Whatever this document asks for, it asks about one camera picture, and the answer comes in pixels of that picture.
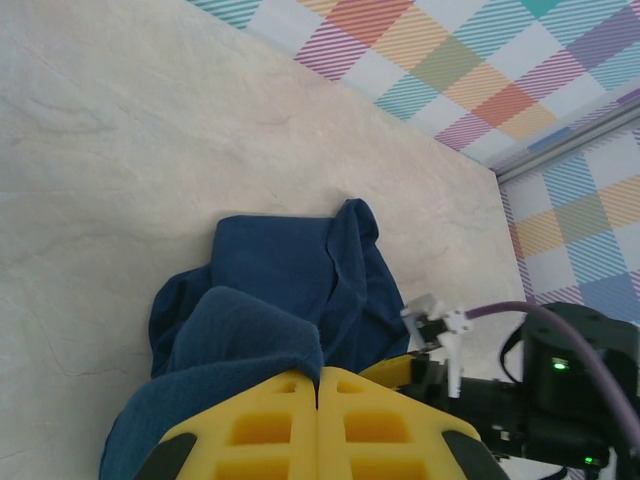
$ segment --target white marble tabletop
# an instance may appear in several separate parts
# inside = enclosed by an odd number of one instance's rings
[[[96,477],[153,296],[218,219],[348,197],[406,300],[523,297],[494,175],[355,93],[182,0],[0,2],[0,478]]]

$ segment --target colorful plaid wall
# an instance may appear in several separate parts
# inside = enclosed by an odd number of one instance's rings
[[[488,166],[640,87],[640,0],[190,1]]]
[[[639,127],[501,188],[529,301],[640,325]]]
[[[577,120],[569,123],[566,127],[563,127],[560,130],[555,130],[553,133],[547,135],[546,137],[543,137],[537,142],[527,145],[524,148],[518,149],[515,153],[503,155],[503,158],[501,160],[493,161],[489,166],[500,173],[501,168],[509,166],[511,164],[516,164],[528,154],[534,153],[537,150],[541,150],[549,146],[556,140],[571,136],[571,134],[576,132],[576,130],[580,129],[581,127],[584,127],[585,125],[588,125],[592,122],[597,122],[602,115],[613,112],[625,103],[636,101],[638,98],[640,98],[640,89],[635,89],[615,100],[604,103],[601,107],[590,108],[588,109],[589,112],[587,114],[582,115]]]

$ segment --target purple cable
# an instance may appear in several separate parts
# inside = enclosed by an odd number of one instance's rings
[[[469,310],[466,312],[466,315],[469,320],[473,320],[502,312],[532,313],[540,320],[544,320],[550,327],[562,333],[567,340],[569,340],[569,343],[573,345],[576,354],[580,360],[582,360],[582,363],[584,363],[591,378],[594,380],[596,387],[600,390],[620,430],[627,438],[630,447],[634,449],[635,452],[640,452],[640,420],[638,420],[635,410],[622,392],[618,382],[613,378],[609,369],[602,363],[596,351],[591,348],[591,345],[587,343],[582,335],[560,315],[532,303],[494,303]]]

